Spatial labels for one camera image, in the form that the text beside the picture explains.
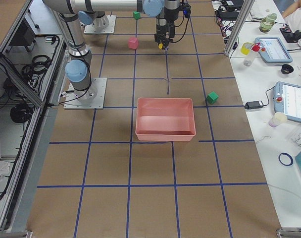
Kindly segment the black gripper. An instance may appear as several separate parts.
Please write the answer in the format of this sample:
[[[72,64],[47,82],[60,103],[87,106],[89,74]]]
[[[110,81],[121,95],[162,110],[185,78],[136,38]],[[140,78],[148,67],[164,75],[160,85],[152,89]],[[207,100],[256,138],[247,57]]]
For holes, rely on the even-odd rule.
[[[179,25],[175,25],[175,21],[178,19],[179,12],[183,14],[183,20]],[[156,33],[154,34],[154,41],[158,44],[162,44],[162,50],[169,49],[169,43],[175,44],[180,42],[187,31],[189,19],[191,17],[191,6],[183,0],[165,0],[163,9],[160,14],[156,16]],[[185,30],[181,38],[174,41],[175,29],[180,27],[187,19]]]

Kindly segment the green cube near arm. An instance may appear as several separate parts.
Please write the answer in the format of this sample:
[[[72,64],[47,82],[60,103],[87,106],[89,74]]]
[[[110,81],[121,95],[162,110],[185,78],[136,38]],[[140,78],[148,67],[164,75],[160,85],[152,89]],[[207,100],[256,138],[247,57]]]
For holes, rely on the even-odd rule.
[[[133,18],[138,20],[141,18],[141,14],[138,11],[133,11]]]

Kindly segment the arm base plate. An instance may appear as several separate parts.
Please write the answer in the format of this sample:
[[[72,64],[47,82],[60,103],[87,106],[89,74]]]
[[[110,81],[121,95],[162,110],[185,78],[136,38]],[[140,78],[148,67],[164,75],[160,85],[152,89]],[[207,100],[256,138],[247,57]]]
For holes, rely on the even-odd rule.
[[[84,96],[79,91],[68,93],[67,103],[64,103],[66,110],[90,110],[103,109],[106,92],[107,78],[92,78],[92,84]]]
[[[85,35],[113,34],[115,30],[116,15],[104,15],[96,18],[91,25],[85,26]]]

